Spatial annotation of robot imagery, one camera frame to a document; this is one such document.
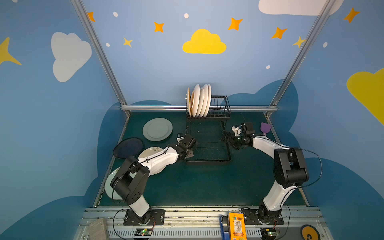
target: star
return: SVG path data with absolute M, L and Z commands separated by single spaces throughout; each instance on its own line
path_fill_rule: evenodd
M 17 61 L 14 57 L 12 57 L 9 54 L 8 45 L 9 45 L 9 37 L 6 38 L 2 44 L 0 44 L 0 64 L 2 64 L 5 61 L 10 61 L 10 62 L 21 65 L 19 61 Z
M 93 18 L 93 12 L 88 13 L 89 20 L 95 22 L 95 19 Z
M 359 14 L 360 12 L 356 12 L 353 8 L 351 9 L 350 13 L 348 14 L 348 16 L 346 16 L 344 18 L 344 20 L 348 20 L 349 23 L 352 22 L 353 18 Z
M 160 31 L 160 32 L 163 33 L 163 26 L 164 26 L 164 23 L 160 23 L 160 24 L 158 24 L 158 23 L 155 22 L 155 26 L 156 26 L 155 31 Z
M 124 40 L 125 40 L 125 43 L 124 43 L 123 45 L 129 45 L 129 46 L 132 48 L 132 46 L 131 46 L 131 42 L 132 42 L 132 40 L 131 40 L 131 41 L 128 41 L 128 40 L 126 40 L 125 38 L 124 38 Z
M 242 19 L 236 20 L 236 19 L 232 18 L 232 23 L 229 26 L 228 30 L 235 29 L 238 31 L 239 30 L 239 24 L 241 23 L 241 21 L 243 21 L 243 20 Z
M 305 39 L 304 39 L 304 40 L 301 40 L 301 37 L 299 36 L 299 40 L 298 40 L 295 44 L 293 44 L 292 46 L 297 45 L 297 46 L 299 46 L 299 48 L 300 48 L 300 47 L 301 47 L 301 44 L 302 44 L 303 42 L 305 42 Z
M 287 30 L 288 28 L 286 29 L 280 29 L 280 28 L 277 28 L 276 29 L 276 33 L 275 35 L 272 37 L 272 38 L 280 38 L 283 36 L 283 33 Z

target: stack of plates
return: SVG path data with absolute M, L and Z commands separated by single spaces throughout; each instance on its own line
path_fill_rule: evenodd
M 206 117 L 211 106 L 211 85 L 205 84 L 202 88 L 197 84 L 190 96 L 187 90 L 187 110 L 192 117 Z

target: blue wall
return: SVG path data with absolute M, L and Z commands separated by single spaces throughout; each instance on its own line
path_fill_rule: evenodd
M 344 18 L 352 8 L 360 13 L 349 23 Z M 271 116 L 282 143 L 300 145 L 323 158 L 321 180 L 304 191 L 340 240 L 360 239 L 356 226 L 371 226 L 373 216 L 378 227 L 369 238 L 382 239 L 383 234 L 379 226 L 384 224 L 384 125 L 346 85 L 357 72 L 384 68 L 383 8 L 380 0 L 345 0 L 329 17 L 279 111 Z M 312 182 L 319 174 L 318 160 L 305 156 Z
M 0 50 L 0 239 L 72 239 L 126 116 L 93 50 L 68 81 L 53 74 L 55 32 L 89 42 L 70 0 L 2 1 L 0 25 L 21 63 Z
M 212 94 L 243 94 L 241 105 L 269 105 L 250 94 L 285 77 L 299 51 L 293 44 L 299 36 L 305 39 L 316 19 L 265 14 L 255 0 L 83 2 L 93 12 L 92 24 L 129 104 L 183 105 L 187 87 L 210 83 Z M 228 30 L 231 18 L 243 19 L 238 31 Z M 164 23 L 163 33 L 154 31 L 154 22 Z M 272 39 L 277 27 L 287 30 Z M 218 34 L 225 52 L 184 52 L 183 44 L 201 28 Z M 123 45 L 124 38 L 132 47 Z

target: yellow cloud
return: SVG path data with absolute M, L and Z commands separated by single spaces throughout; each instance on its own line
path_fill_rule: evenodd
M 220 41 L 219 35 L 210 33 L 206 29 L 197 30 L 191 37 L 191 40 L 185 42 L 183 50 L 186 53 L 223 53 L 227 46 Z
M 358 72 L 347 81 L 351 94 L 384 124 L 384 68 L 375 74 Z

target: green mat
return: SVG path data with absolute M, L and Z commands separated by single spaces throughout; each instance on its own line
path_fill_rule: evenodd
M 267 122 L 263 113 L 242 113 L 246 121 L 251 121 L 257 131 L 260 124 Z M 243 122 L 240 113 L 232 113 L 227 121 L 226 131 Z M 152 142 L 142 134 L 142 128 L 153 118 L 166 118 L 173 125 L 172 134 L 165 140 Z M 177 142 L 177 133 L 186 129 L 187 118 L 184 112 L 136 112 L 132 113 L 124 139 L 139 137 L 144 142 L 144 149 L 149 147 L 165 148 Z M 268 138 L 275 140 L 272 132 Z M 150 176 L 144 197 L 151 206 L 230 206 L 259 205 L 271 189 L 273 177 L 273 159 L 252 147 L 236 151 L 230 148 L 232 159 L 227 164 L 191 165 L 185 161 L 168 165 L 162 172 Z M 124 160 L 116 159 L 112 170 L 120 167 Z M 304 205 L 298 190 L 288 200 L 288 205 Z M 105 192 L 99 202 L 100 206 L 125 206 L 114 204 Z

